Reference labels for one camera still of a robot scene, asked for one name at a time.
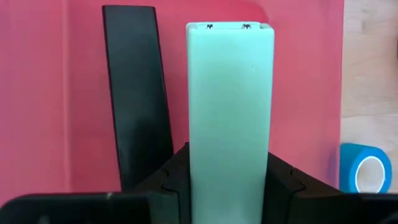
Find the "pink backdrop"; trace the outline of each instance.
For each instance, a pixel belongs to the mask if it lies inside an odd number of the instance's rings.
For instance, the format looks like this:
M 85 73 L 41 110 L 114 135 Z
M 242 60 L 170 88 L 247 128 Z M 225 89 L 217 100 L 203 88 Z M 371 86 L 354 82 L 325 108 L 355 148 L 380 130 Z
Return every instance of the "pink backdrop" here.
M 0 204 L 120 189 L 103 4 L 157 9 L 175 150 L 188 141 L 185 24 L 269 22 L 270 150 L 337 186 L 343 0 L 0 0 Z

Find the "tape roll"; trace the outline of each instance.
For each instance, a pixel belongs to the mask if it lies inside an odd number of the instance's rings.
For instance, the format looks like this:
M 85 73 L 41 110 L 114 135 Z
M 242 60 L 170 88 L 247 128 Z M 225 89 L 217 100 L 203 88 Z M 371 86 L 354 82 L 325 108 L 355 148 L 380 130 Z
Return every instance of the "tape roll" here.
M 340 146 L 340 190 L 346 193 L 386 193 L 392 179 L 386 153 L 371 146 Z

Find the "wooden surface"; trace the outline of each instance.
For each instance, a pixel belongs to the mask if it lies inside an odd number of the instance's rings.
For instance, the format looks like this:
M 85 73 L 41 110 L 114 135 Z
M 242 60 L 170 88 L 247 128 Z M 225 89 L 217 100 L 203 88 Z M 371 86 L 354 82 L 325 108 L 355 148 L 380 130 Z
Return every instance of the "wooden surface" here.
M 398 1 L 345 0 L 341 141 L 383 149 L 398 192 Z

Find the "blue painter's tape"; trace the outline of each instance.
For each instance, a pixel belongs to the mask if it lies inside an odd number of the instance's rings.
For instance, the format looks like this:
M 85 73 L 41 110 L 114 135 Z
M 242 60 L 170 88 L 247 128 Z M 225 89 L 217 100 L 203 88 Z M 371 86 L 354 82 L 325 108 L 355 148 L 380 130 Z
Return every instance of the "blue painter's tape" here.
M 386 153 L 371 146 L 344 143 L 340 146 L 340 190 L 346 193 L 358 193 L 357 176 L 359 166 L 367 158 L 375 158 L 383 165 L 384 179 L 379 193 L 386 193 L 389 190 L 392 179 L 391 161 Z

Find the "mint green rectangular tube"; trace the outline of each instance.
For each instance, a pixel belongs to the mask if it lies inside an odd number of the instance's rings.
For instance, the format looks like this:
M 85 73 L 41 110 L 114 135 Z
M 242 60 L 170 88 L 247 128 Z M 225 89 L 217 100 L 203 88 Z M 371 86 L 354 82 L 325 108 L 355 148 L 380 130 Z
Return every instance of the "mint green rectangular tube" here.
M 258 22 L 187 25 L 193 224 L 260 224 L 274 31 Z

